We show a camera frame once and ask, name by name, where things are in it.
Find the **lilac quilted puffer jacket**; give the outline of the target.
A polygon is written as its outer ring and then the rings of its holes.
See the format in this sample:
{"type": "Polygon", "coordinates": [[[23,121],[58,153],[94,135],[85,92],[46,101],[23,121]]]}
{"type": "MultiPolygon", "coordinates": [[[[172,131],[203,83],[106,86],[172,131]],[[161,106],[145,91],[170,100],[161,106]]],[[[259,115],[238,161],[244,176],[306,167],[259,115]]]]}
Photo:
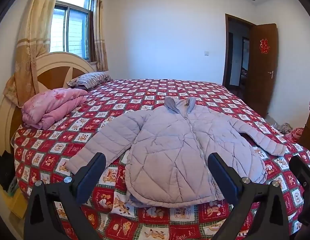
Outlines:
{"type": "Polygon", "coordinates": [[[167,97],[160,107],[125,113],[105,124],[66,167],[76,173],[96,153],[105,155],[107,165],[126,153],[128,204],[185,207],[224,199],[207,166],[212,153],[239,176],[266,181],[265,164],[247,137],[276,157],[287,150],[246,122],[198,105],[195,98],[167,97]]]}

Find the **black clothes beside bed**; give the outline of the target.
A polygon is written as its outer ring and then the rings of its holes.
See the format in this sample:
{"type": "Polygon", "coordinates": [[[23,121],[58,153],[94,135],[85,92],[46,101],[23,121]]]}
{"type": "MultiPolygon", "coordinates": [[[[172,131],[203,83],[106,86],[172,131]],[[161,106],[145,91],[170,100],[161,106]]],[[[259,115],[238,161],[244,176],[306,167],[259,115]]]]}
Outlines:
{"type": "Polygon", "coordinates": [[[15,162],[11,153],[4,151],[0,155],[0,185],[4,191],[8,191],[15,177],[15,162]]]}

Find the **yellow bedside box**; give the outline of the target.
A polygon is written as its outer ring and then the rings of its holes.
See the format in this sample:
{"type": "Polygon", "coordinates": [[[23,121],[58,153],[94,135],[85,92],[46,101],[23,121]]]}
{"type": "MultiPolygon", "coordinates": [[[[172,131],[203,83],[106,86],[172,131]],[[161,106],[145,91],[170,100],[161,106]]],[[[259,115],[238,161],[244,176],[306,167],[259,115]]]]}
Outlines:
{"type": "Polygon", "coordinates": [[[22,219],[25,216],[28,201],[26,200],[23,192],[17,187],[16,191],[10,196],[0,186],[0,194],[4,200],[5,205],[8,209],[18,218],[22,219]]]}

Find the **dark wooden cabinet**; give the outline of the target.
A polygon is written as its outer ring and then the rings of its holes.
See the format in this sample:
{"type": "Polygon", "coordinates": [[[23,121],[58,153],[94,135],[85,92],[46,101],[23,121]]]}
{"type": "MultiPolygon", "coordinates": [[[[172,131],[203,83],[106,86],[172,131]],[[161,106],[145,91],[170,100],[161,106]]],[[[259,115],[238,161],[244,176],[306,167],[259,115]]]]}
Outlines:
{"type": "Polygon", "coordinates": [[[310,151],[310,113],[298,143],[310,151]]]}

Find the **clutter pile on floor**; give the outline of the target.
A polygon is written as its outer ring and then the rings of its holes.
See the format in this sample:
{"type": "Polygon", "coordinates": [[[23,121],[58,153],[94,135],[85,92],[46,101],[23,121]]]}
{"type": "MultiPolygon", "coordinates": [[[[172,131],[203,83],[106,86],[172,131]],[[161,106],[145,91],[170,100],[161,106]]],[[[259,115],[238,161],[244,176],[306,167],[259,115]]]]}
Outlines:
{"type": "Polygon", "coordinates": [[[301,138],[304,128],[292,128],[290,124],[284,123],[278,127],[278,131],[291,141],[298,142],[301,138]]]}

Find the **red patchwork bear bedspread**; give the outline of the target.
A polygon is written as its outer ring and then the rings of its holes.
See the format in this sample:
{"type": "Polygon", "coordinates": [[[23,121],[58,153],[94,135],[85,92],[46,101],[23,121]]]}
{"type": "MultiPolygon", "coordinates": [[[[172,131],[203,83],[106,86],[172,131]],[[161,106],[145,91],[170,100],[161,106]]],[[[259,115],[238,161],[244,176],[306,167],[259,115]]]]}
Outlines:
{"type": "MultiPolygon", "coordinates": [[[[286,140],[276,129],[222,85],[178,80],[114,80],[92,89],[87,101],[46,131],[29,126],[17,129],[14,139],[18,185],[25,197],[34,183],[56,183],[69,175],[66,161],[75,155],[102,126],[120,114],[161,106],[166,96],[194,96],[199,105],[231,115],[250,124],[272,140],[287,146],[284,157],[274,157],[261,148],[267,180],[282,189],[288,213],[289,232],[301,228],[303,187],[288,163],[300,156],[310,168],[310,151],[286,140]]],[[[125,204],[124,168],[121,155],[103,173],[82,210],[103,239],[210,239],[232,210],[225,201],[181,209],[136,208],[125,204]]]]}

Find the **brown wooden door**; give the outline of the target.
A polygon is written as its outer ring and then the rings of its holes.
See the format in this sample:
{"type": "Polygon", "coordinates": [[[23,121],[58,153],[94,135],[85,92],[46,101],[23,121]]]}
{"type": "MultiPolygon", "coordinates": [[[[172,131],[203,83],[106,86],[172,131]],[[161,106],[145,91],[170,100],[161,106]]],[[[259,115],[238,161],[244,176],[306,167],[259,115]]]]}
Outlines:
{"type": "Polygon", "coordinates": [[[254,25],[249,33],[249,63],[244,99],[246,104],[266,117],[271,103],[275,76],[278,66],[278,29],[275,23],[254,25]],[[260,40],[266,38],[270,50],[268,54],[260,52],[260,40]],[[271,79],[268,72],[274,72],[271,79]]]}

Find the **pink folded floral quilt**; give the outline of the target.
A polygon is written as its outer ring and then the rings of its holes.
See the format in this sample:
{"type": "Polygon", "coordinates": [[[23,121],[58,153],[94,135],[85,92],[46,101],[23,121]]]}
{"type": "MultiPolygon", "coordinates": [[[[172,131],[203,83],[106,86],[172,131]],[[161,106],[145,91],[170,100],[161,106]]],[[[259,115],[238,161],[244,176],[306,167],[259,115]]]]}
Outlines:
{"type": "Polygon", "coordinates": [[[77,88],[56,88],[36,94],[22,106],[22,120],[36,129],[47,130],[86,102],[87,95],[87,91],[77,88]]]}

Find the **red double-happiness door sticker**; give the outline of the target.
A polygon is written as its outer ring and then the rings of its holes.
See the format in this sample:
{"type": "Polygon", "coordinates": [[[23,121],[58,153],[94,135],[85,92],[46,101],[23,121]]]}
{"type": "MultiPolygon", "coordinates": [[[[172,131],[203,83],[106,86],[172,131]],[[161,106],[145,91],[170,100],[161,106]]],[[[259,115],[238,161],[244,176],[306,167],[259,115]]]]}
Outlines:
{"type": "Polygon", "coordinates": [[[270,46],[268,45],[268,40],[266,38],[260,40],[259,49],[262,54],[268,54],[270,46]]]}

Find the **striped pillow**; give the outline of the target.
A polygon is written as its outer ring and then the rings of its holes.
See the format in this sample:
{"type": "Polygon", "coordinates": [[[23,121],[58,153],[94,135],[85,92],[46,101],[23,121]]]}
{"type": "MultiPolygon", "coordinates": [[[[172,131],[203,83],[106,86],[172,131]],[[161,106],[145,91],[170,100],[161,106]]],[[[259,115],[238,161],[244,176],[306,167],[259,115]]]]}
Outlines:
{"type": "Polygon", "coordinates": [[[111,80],[111,76],[105,72],[92,72],[73,78],[67,85],[71,88],[89,90],[111,80]]]}

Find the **window with metal frame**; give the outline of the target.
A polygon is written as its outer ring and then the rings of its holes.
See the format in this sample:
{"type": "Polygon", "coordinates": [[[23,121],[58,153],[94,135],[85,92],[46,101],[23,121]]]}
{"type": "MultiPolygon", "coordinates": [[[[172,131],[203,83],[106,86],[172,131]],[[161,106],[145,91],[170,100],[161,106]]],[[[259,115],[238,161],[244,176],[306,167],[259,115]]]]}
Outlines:
{"type": "Polygon", "coordinates": [[[50,52],[91,59],[90,17],[92,0],[56,0],[51,23],[50,52]]]}

